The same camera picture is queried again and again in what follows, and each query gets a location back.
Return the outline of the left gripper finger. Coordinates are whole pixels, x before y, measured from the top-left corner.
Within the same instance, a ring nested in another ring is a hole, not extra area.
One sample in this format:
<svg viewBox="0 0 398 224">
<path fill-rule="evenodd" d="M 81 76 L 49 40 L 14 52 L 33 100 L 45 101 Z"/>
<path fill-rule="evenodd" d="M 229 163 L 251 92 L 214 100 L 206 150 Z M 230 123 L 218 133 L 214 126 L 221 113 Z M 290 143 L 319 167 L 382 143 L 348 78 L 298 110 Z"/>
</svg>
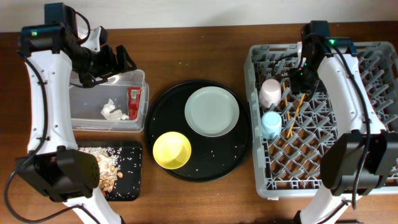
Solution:
<svg viewBox="0 0 398 224">
<path fill-rule="evenodd" d="M 123 45 L 116 47 L 116 59 L 118 63 L 116 67 L 118 72 L 135 71 L 137 69 L 136 64 Z"/>
<path fill-rule="evenodd" d="M 116 64 L 116 56 L 113 54 L 113 50 L 109 45 L 104 45 L 100 50 L 102 74 L 107 75 L 114 70 Z"/>
</svg>

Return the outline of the wooden chopstick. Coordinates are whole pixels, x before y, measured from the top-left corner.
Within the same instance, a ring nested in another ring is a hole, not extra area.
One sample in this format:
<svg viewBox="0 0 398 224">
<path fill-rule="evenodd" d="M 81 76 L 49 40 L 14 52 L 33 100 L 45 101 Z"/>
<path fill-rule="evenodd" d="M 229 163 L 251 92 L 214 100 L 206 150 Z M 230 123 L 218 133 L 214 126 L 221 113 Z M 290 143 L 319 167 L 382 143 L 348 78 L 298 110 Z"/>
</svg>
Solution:
<svg viewBox="0 0 398 224">
<path fill-rule="evenodd" d="M 284 91 L 284 94 L 287 93 L 287 92 L 286 92 L 285 81 L 286 81 L 286 79 L 283 79 L 283 83 L 282 83 L 282 89 L 283 89 L 283 91 Z M 284 103 L 285 103 L 285 108 L 286 108 L 286 117 L 287 117 L 287 121 L 290 121 L 290 112 L 289 112 L 289 109 L 287 108 L 288 105 L 289 105 L 289 104 L 288 104 L 288 101 L 287 101 L 287 95 L 286 95 L 285 98 L 284 98 Z"/>
<path fill-rule="evenodd" d="M 305 93 L 301 94 L 301 97 L 300 97 L 298 103 L 295 103 L 295 100 L 291 102 L 292 106 L 295 107 L 295 112 L 294 112 L 292 121 L 290 122 L 290 125 L 289 125 L 289 128 L 288 128 L 287 139 L 289 139 L 290 137 L 292 137 L 292 134 L 293 134 L 293 127 L 294 127 L 295 121 L 296 121 L 296 119 L 297 119 L 297 117 L 298 117 L 298 115 L 299 115 L 299 111 L 300 111 L 301 106 L 302 106 L 302 104 L 303 104 L 303 102 L 304 102 L 305 96 L 306 96 Z"/>
</svg>

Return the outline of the red snack wrapper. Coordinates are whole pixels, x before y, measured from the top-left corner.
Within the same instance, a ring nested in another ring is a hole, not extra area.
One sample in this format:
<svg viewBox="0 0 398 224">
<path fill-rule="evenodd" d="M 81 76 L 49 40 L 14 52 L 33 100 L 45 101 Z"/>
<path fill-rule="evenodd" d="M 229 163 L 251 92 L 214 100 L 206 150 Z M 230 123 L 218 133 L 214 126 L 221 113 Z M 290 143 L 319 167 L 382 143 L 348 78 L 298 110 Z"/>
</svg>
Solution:
<svg viewBox="0 0 398 224">
<path fill-rule="evenodd" d="M 127 105 L 130 120 L 135 120 L 138 117 L 139 107 L 141 103 L 141 95 L 141 87 L 132 86 L 127 89 Z"/>
</svg>

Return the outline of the pink cup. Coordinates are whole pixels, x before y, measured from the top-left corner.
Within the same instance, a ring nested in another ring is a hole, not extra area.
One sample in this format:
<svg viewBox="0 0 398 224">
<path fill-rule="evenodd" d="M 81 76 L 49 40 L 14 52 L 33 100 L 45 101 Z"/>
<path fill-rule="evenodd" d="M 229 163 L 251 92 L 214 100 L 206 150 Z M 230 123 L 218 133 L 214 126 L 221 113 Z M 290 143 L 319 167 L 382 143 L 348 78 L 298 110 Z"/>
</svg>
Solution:
<svg viewBox="0 0 398 224">
<path fill-rule="evenodd" d="M 263 108 L 277 106 L 281 101 L 281 94 L 280 83 L 275 79 L 267 79 L 259 91 L 259 103 Z"/>
</svg>

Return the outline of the blue cup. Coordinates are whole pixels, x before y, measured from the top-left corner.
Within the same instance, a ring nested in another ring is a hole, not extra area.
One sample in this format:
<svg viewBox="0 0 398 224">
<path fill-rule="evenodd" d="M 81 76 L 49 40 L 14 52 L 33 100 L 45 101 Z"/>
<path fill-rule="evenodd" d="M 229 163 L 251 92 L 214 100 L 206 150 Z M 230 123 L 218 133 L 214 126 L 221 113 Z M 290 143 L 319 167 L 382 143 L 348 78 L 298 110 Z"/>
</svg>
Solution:
<svg viewBox="0 0 398 224">
<path fill-rule="evenodd" d="M 262 136 L 265 139 L 274 139 L 282 131 L 282 118 L 275 111 L 268 111 L 261 118 Z"/>
</svg>

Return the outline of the white tissue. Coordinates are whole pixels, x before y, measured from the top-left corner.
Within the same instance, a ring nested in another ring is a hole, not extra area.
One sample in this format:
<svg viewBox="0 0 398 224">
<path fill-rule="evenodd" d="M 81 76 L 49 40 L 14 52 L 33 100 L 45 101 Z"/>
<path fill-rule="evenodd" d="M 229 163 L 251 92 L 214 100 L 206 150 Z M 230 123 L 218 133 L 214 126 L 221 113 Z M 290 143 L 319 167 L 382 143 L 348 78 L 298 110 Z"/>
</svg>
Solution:
<svg viewBox="0 0 398 224">
<path fill-rule="evenodd" d="M 103 106 L 101 114 L 104 116 L 106 120 L 110 121 L 129 119 L 128 115 L 124 114 L 121 110 L 116 109 L 112 99 L 109 99 L 108 102 Z"/>
</svg>

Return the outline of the grey plate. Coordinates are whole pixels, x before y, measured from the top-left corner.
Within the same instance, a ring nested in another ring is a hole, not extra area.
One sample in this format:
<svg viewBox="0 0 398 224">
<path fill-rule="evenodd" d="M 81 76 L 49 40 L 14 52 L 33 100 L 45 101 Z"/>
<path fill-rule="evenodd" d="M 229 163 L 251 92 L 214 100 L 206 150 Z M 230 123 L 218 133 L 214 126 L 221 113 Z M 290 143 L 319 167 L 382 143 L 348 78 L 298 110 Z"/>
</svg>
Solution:
<svg viewBox="0 0 398 224">
<path fill-rule="evenodd" d="M 188 97 L 184 115 L 194 132 L 215 138 L 229 133 L 235 127 L 240 109 L 237 99 L 228 90 L 206 86 Z"/>
</svg>

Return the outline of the food scraps and rice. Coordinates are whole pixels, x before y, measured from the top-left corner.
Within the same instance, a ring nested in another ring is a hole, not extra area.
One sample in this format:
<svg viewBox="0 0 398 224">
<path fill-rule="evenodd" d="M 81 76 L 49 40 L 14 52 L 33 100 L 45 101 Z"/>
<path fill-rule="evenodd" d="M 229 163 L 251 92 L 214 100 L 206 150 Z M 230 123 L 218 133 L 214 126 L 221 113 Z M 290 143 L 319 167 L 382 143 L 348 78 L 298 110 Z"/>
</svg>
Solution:
<svg viewBox="0 0 398 224">
<path fill-rule="evenodd" d="M 111 193 L 116 181 L 123 177 L 120 172 L 120 152 L 112 147 L 80 147 L 80 151 L 96 157 L 99 166 L 99 188 L 102 193 Z"/>
</svg>

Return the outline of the yellow bowl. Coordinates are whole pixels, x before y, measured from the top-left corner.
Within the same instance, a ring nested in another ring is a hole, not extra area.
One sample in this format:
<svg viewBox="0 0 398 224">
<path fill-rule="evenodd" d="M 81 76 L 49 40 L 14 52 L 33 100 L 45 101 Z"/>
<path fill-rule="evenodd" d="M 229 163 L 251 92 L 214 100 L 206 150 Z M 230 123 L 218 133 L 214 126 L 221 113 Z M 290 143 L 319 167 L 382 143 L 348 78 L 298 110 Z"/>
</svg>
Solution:
<svg viewBox="0 0 398 224">
<path fill-rule="evenodd" d="M 164 169 L 174 170 L 183 167 L 190 159 L 190 141 L 178 132 L 167 132 L 159 136 L 153 146 L 153 157 Z"/>
</svg>

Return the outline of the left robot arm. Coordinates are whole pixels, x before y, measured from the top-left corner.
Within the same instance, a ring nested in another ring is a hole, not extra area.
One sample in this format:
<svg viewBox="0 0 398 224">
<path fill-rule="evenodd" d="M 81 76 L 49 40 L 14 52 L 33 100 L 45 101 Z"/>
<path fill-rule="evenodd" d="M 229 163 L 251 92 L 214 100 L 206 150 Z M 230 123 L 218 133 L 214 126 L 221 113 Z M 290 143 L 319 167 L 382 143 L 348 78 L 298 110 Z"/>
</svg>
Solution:
<svg viewBox="0 0 398 224">
<path fill-rule="evenodd" d="M 83 30 L 65 22 L 24 27 L 19 37 L 30 78 L 32 129 L 28 155 L 17 159 L 14 173 L 85 223 L 123 222 L 101 193 L 97 160 L 78 150 L 70 114 L 72 72 L 92 88 L 135 69 L 126 49 L 112 49 L 107 37 L 102 27 Z"/>
</svg>

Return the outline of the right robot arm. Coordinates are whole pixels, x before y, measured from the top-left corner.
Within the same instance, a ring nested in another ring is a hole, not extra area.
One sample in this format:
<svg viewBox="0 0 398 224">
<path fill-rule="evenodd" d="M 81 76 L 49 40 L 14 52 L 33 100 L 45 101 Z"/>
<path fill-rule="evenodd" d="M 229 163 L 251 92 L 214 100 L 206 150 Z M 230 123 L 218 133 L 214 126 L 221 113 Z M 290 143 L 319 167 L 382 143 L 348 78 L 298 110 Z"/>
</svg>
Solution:
<svg viewBox="0 0 398 224">
<path fill-rule="evenodd" d="M 317 71 L 336 116 L 338 139 L 320 162 L 322 184 L 295 223 L 335 223 L 348 208 L 386 183 L 397 159 L 397 133 L 377 117 L 358 73 L 349 39 L 312 35 L 317 56 L 307 65 Z"/>
</svg>

